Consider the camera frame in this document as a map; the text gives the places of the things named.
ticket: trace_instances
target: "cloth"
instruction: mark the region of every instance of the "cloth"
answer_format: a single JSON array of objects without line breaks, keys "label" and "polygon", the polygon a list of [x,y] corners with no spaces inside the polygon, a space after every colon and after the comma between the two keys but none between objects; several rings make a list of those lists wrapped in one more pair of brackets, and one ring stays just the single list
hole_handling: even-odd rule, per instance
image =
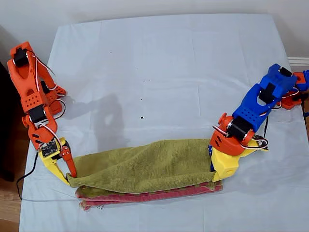
[{"label": "cloth", "polygon": [[158,191],[205,182],[211,191],[215,172],[210,171],[208,145],[207,139],[162,140],[80,156],[74,159],[77,177],[67,174],[67,178],[72,187],[85,186],[77,192],[86,198],[122,193],[161,194]]},{"label": "cloth", "polygon": [[216,192],[223,189],[222,182],[204,182],[197,185],[186,186],[184,188],[174,188],[165,191],[157,191],[151,193],[127,194],[117,193],[103,190],[100,188],[93,188],[82,186],[76,190],[76,197],[81,199],[80,207],[84,210],[92,206],[128,203],[128,202],[146,202],[153,200],[161,200],[166,198],[192,196],[208,192]]}]

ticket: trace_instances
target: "white sheet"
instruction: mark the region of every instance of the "white sheet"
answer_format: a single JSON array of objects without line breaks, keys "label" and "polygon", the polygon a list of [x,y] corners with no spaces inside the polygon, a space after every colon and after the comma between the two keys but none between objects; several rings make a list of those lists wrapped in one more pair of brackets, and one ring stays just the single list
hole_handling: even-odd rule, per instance
[{"label": "white sheet", "polygon": [[[57,134],[75,157],[162,139],[210,138],[220,115],[233,113],[273,63],[289,67],[268,15],[63,26],[48,62],[68,91]],[[306,231],[309,147],[301,108],[272,112],[267,138],[269,152],[242,158],[221,192],[86,212],[75,189],[38,160],[24,182],[20,231]],[[34,156],[30,145],[26,172]]]}]

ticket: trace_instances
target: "black cable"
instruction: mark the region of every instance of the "black cable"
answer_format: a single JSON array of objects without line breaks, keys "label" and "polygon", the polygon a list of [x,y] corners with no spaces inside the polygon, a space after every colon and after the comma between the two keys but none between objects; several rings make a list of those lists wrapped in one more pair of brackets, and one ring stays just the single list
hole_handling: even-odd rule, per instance
[{"label": "black cable", "polygon": [[265,123],[265,126],[264,126],[264,136],[263,136],[263,139],[265,139],[265,135],[266,135],[266,131],[267,131],[267,125],[268,125],[268,116],[266,118],[266,123]]},{"label": "black cable", "polygon": [[34,163],[33,163],[33,168],[32,168],[32,170],[31,170],[30,172],[28,172],[26,175],[23,175],[21,178],[19,178],[19,179],[16,181],[18,196],[19,196],[20,200],[21,200],[22,198],[21,198],[21,196],[20,196],[20,190],[19,190],[18,182],[21,181],[22,179],[26,178],[27,176],[29,176],[31,173],[33,173],[33,171],[34,171],[34,169],[35,169],[35,164],[37,163],[38,155],[39,155],[39,153],[37,152],[37,154],[35,155],[35,158],[34,158]]}]

